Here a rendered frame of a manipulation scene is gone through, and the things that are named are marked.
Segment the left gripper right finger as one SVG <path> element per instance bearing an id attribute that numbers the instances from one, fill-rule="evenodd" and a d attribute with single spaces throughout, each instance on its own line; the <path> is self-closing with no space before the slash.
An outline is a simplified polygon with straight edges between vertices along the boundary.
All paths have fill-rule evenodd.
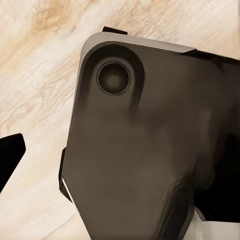
<path id="1" fill-rule="evenodd" d="M 235 133 L 228 133 L 224 151 L 240 173 L 240 135 Z"/>

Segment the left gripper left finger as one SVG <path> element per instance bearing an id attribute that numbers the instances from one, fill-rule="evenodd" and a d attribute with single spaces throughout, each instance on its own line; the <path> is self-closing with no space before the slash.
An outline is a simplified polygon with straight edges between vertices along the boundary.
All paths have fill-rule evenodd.
<path id="1" fill-rule="evenodd" d="M 21 133 L 0 138 L 0 193 L 26 152 Z"/>

